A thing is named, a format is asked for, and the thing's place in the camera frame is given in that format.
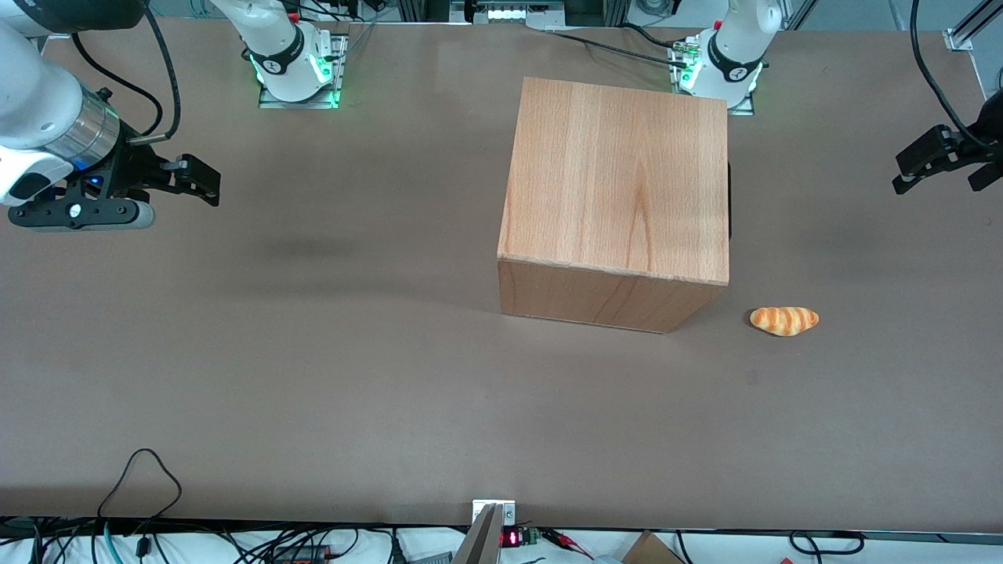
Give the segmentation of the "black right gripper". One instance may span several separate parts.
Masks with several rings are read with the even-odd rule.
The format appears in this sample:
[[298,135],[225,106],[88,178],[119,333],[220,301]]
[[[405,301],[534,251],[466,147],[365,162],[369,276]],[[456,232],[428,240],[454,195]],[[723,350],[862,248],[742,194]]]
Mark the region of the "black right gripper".
[[178,157],[178,178],[166,170],[165,158],[151,146],[116,147],[89,170],[73,172],[55,186],[55,197],[83,196],[89,199],[133,199],[150,202],[150,190],[198,197],[208,206],[219,206],[221,175],[193,154]]

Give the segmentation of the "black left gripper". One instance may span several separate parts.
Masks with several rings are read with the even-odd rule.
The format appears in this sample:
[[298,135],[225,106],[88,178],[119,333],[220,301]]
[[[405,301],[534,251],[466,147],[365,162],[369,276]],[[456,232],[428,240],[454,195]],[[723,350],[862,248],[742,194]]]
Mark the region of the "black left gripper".
[[973,192],[981,192],[1002,179],[1001,160],[1002,93],[994,92],[976,120],[960,133],[936,125],[900,151],[896,155],[900,174],[893,179],[893,190],[896,195],[905,195],[928,176],[957,170],[960,162],[986,163],[969,175]]

